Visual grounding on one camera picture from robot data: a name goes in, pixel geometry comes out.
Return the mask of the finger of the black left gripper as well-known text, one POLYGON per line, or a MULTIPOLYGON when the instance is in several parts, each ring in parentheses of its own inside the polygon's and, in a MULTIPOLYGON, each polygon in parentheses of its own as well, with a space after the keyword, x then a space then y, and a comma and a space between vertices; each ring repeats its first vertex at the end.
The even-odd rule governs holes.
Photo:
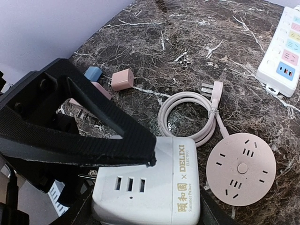
POLYGON ((67 59, 58 58, 28 73, 0 97, 0 151, 10 158, 78 166, 156 164, 156 137, 115 103, 101 102, 90 111, 120 139, 80 135, 75 119, 58 115, 89 81, 67 59))

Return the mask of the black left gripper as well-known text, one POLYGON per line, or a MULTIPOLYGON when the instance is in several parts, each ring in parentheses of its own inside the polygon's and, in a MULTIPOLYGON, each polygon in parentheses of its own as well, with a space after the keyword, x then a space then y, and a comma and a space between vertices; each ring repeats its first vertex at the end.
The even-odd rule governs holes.
POLYGON ((44 164, 6 157, 5 162, 12 166, 21 188, 19 208, 28 213, 31 225, 92 225, 91 189, 79 174, 88 168, 76 165, 44 164), (55 181, 64 184, 58 202, 69 209, 58 217, 48 192, 55 181))

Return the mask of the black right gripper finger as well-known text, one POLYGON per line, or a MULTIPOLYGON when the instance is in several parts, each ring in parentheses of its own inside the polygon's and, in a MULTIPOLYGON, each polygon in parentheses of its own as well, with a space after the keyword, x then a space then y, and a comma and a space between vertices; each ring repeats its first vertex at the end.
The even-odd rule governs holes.
POLYGON ((219 207, 203 187, 200 187, 200 196, 200 225, 239 225, 219 207))

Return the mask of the white cube socket adapter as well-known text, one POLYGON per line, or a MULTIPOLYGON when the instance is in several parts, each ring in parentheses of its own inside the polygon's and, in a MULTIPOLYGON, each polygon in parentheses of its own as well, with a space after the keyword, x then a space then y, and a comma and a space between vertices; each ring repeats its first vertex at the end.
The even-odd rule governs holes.
POLYGON ((101 167, 91 211, 103 225, 196 225, 200 185, 196 145, 158 137, 156 164, 101 167))

